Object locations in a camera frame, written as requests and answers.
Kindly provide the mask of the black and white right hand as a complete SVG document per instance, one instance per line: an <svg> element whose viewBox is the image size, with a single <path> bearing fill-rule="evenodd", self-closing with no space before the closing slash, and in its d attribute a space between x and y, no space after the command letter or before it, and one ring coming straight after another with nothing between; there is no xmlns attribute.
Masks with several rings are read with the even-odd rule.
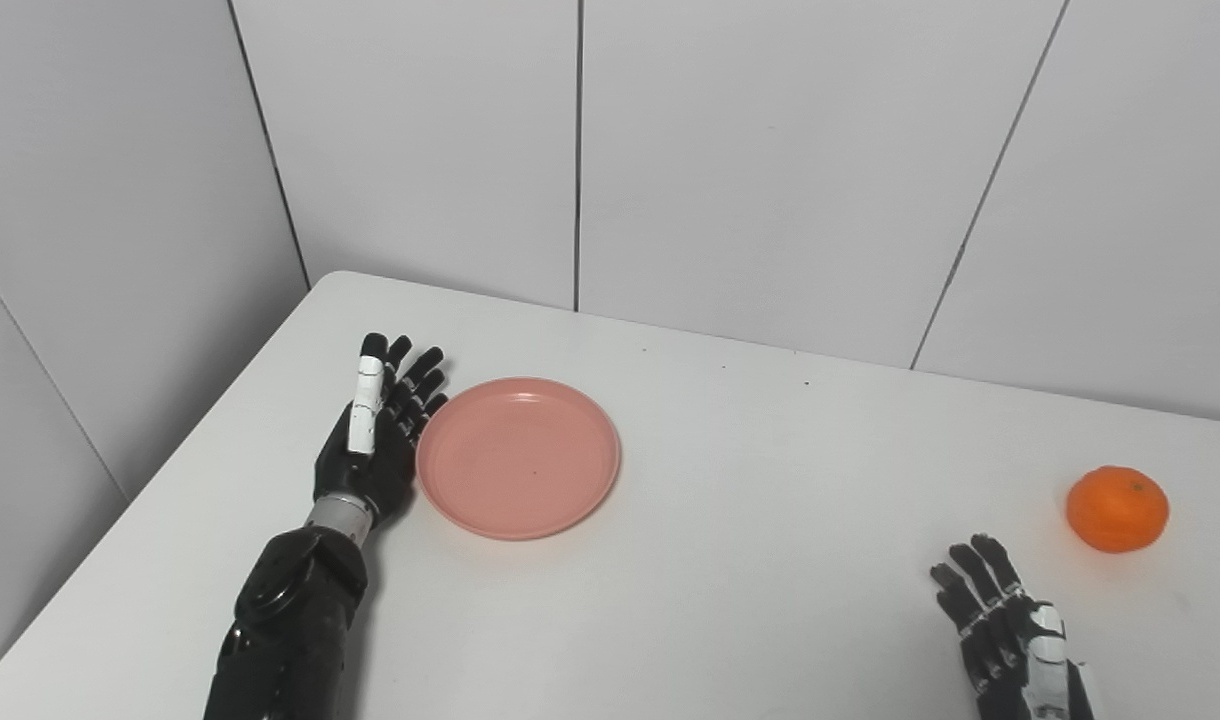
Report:
<svg viewBox="0 0 1220 720"><path fill-rule="evenodd" d="M935 600L956 628L981 719L1098 719L1085 664L1068 657L1061 611L1036 600L1006 547L985 533L930 566Z"/></svg>

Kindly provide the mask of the black and white left hand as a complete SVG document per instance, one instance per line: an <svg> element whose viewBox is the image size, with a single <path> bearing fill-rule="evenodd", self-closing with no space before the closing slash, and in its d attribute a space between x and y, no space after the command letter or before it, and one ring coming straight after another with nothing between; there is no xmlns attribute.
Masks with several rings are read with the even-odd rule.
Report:
<svg viewBox="0 0 1220 720"><path fill-rule="evenodd" d="M404 369L414 343L368 333L360 347L357 384L318 452L314 502L346 497L364 506L372 528L399 516L414 497L415 450L442 392L445 354L431 347Z"/></svg>

